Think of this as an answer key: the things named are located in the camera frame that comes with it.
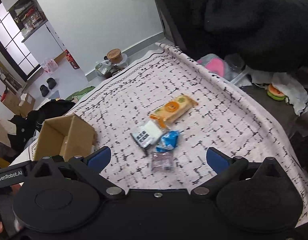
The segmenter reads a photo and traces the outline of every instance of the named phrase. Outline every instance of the blue candy wrapper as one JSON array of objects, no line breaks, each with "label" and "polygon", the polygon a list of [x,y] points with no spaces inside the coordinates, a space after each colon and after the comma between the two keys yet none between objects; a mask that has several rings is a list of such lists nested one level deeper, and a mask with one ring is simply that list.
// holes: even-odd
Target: blue candy wrapper
[{"label": "blue candy wrapper", "polygon": [[177,146],[179,131],[170,131],[161,137],[160,144],[157,145],[157,152],[168,152],[174,150]]}]

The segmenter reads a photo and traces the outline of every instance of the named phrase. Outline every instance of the silver bolt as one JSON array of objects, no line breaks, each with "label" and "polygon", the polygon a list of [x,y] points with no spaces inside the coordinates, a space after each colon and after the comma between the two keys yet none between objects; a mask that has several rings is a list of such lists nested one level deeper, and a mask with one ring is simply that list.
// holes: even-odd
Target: silver bolt
[{"label": "silver bolt", "polygon": [[206,187],[197,187],[194,189],[194,193],[197,195],[207,195],[209,193],[209,189]]},{"label": "silver bolt", "polygon": [[154,197],[162,197],[163,196],[163,194],[162,193],[160,193],[160,192],[156,192],[156,193],[154,193]]},{"label": "silver bolt", "polygon": [[122,189],[119,187],[109,187],[106,192],[109,195],[118,195],[122,192]]}]

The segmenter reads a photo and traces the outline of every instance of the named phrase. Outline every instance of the black slipper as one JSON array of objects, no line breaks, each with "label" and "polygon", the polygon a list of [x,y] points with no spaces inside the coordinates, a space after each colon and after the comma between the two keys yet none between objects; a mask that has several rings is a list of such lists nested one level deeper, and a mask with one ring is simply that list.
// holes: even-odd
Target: black slipper
[{"label": "black slipper", "polygon": [[48,93],[50,92],[46,85],[41,85],[40,91],[43,97],[46,97]]},{"label": "black slipper", "polygon": [[53,89],[56,86],[56,81],[54,78],[49,78],[46,82],[49,85],[49,89]]}]

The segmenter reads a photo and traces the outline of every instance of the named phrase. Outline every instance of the snack package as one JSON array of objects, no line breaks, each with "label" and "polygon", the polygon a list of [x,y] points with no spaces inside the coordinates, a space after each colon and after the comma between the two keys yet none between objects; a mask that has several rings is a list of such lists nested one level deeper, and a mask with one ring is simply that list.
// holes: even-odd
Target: snack package
[{"label": "snack package", "polygon": [[170,131],[163,135],[160,144],[156,146],[157,152],[169,152],[177,146],[179,131]]},{"label": "snack package", "polygon": [[152,172],[174,171],[173,152],[155,152],[152,155]]},{"label": "snack package", "polygon": [[172,124],[176,119],[182,116],[187,110],[198,103],[191,99],[189,96],[180,95],[174,100],[168,102],[161,108],[157,109],[150,115],[151,119],[156,119],[161,127],[164,126],[163,122]]},{"label": "snack package", "polygon": [[154,145],[166,131],[167,127],[162,128],[156,120],[149,120],[132,132],[131,136],[147,156],[148,148]]}]

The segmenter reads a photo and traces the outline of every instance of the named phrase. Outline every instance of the glass door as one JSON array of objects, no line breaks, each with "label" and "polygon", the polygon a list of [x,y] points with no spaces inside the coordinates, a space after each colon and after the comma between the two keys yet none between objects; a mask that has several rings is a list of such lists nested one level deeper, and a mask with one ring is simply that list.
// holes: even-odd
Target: glass door
[{"label": "glass door", "polygon": [[22,33],[0,0],[0,51],[20,77],[27,79],[40,67],[22,43]]}]

